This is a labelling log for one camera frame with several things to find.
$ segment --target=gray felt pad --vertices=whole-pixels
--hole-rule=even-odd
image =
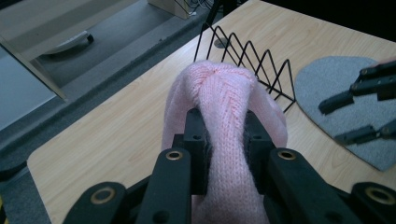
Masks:
[[[323,100],[349,90],[359,71],[375,63],[362,57],[326,57],[303,68],[295,80],[297,103],[331,137],[372,124],[376,130],[396,119],[396,99],[376,100],[376,94],[354,97],[355,104],[322,115],[318,105]],[[396,163],[396,140],[374,141],[346,147],[362,160],[385,171]]]

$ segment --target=wire rack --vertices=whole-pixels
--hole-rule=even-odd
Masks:
[[[296,102],[289,59],[285,60],[277,70],[269,49],[260,57],[250,40],[243,45],[235,33],[227,36],[220,26],[213,28],[206,23],[204,27],[208,28],[207,32],[212,32],[211,40],[207,46],[202,44],[204,28],[199,36],[194,61],[198,60],[199,55],[203,55],[206,60],[213,62],[234,63],[237,66],[246,67],[254,72],[258,81],[278,102],[283,112],[288,111]]]

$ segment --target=wooden table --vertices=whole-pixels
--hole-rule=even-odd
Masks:
[[[326,56],[396,55],[396,44],[257,0],[221,20],[228,34],[270,49],[279,66],[290,59],[293,74]],[[207,43],[211,34],[203,37]],[[61,223],[80,194],[103,181],[126,187],[150,175],[160,152],[169,88],[193,61],[198,38],[36,150],[28,161],[53,223]],[[300,151],[331,185],[350,191],[362,181],[396,189],[396,166],[382,173],[339,147],[294,105],[287,113],[288,147]]]

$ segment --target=knitted fabric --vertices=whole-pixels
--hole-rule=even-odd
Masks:
[[[245,68],[227,63],[193,63],[177,77],[166,102],[162,149],[184,133],[188,110],[198,107],[212,145],[206,196],[192,197],[192,223],[266,223],[243,152],[248,109],[277,147],[287,143],[283,112]]]

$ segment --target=black clamp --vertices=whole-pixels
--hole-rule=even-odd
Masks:
[[[377,131],[372,125],[367,125],[334,137],[335,141],[342,145],[363,144],[377,138],[396,139],[396,119],[387,123]]]
[[[322,101],[318,108],[324,115],[354,103],[354,96],[376,93],[378,101],[396,98],[396,61],[363,68],[348,91]]]
[[[205,195],[210,137],[197,109],[184,134],[160,153],[152,175],[126,189],[105,182],[87,189],[64,221],[73,223],[191,223],[191,195]],[[328,185],[299,152],[276,148],[254,113],[247,112],[245,158],[271,223],[394,223],[396,191],[358,183],[351,193]]]

